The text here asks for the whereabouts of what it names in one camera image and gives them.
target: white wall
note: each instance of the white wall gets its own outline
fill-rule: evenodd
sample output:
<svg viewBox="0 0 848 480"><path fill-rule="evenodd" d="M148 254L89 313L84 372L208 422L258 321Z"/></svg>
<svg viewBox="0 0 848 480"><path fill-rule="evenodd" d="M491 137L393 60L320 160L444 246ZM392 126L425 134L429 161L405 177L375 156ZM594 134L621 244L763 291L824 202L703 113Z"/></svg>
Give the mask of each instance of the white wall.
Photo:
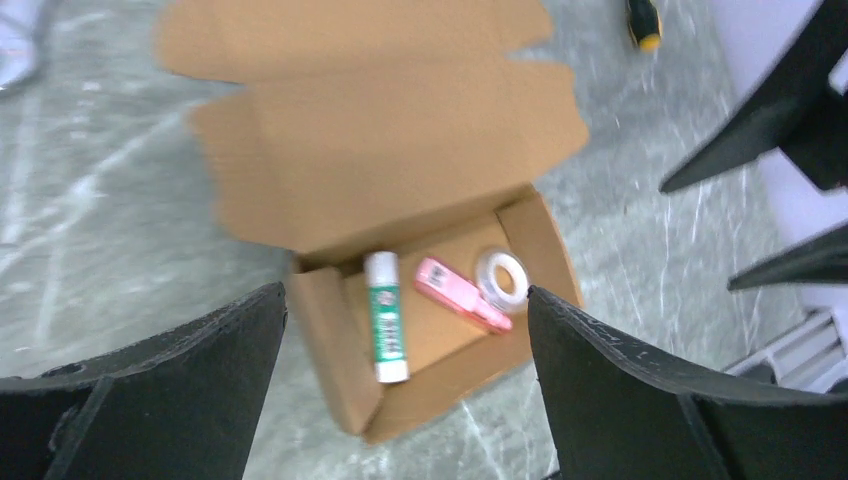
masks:
<svg viewBox="0 0 848 480"><path fill-rule="evenodd" d="M740 100L759 84L760 77L819 3L817 0L711 1ZM843 91L848 83L846 58L843 57L831 75L831 83ZM848 193L840 189L835 194L821 194L781 152L763 155L758 168L787 246L848 220ZM848 325L848 288L805 286L801 288L801 298L808 307L833 308L840 323Z"/></svg>

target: green glue stick label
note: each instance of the green glue stick label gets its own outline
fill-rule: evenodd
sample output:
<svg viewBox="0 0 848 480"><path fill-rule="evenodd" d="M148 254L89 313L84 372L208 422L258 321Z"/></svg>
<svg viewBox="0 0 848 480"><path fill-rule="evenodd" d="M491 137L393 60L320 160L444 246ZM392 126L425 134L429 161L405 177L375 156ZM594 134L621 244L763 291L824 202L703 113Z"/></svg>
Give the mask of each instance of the green glue stick label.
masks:
<svg viewBox="0 0 848 480"><path fill-rule="evenodd" d="M403 323L400 318L400 289L371 287L371 327L377 363L406 360Z"/></svg>

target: pink correction tape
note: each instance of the pink correction tape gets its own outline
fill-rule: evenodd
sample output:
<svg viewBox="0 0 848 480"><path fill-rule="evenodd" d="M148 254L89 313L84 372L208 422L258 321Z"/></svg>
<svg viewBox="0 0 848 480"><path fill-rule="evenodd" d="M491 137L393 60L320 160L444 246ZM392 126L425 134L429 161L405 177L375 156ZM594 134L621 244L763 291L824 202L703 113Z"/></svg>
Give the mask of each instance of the pink correction tape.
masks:
<svg viewBox="0 0 848 480"><path fill-rule="evenodd" d="M486 330L495 333L512 330L512 320L484 300L480 289L433 257L425 258L418 266L415 289Z"/></svg>

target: white glue stick cap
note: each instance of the white glue stick cap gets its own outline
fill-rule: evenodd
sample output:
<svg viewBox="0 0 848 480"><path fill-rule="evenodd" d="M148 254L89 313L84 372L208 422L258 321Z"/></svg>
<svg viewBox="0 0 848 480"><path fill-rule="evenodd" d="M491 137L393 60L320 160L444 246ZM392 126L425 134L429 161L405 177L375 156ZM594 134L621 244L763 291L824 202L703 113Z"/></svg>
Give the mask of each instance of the white glue stick cap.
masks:
<svg viewBox="0 0 848 480"><path fill-rule="evenodd" d="M409 366L406 360L394 360L377 364L377 381L380 383L399 383L409 380Z"/></svg>
<svg viewBox="0 0 848 480"><path fill-rule="evenodd" d="M365 281L370 286L397 285L398 262L394 252L377 252L365 258Z"/></svg>

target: box lid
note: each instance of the box lid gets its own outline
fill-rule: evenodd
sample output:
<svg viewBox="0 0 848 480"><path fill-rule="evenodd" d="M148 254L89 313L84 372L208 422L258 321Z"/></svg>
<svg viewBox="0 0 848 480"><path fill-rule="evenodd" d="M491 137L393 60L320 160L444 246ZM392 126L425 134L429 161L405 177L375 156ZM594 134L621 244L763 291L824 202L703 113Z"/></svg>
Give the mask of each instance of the box lid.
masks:
<svg viewBox="0 0 848 480"><path fill-rule="evenodd" d="M263 172L256 201L274 220L233 233L308 254L531 183L587 141L573 80L565 65L500 57L403 63L255 84L192 123L229 165L216 176L230 198L256 196L242 161Z"/></svg>
<svg viewBox="0 0 848 480"><path fill-rule="evenodd" d="M553 26L537 0L177 0L157 30L165 68L247 83L472 58L545 40Z"/></svg>

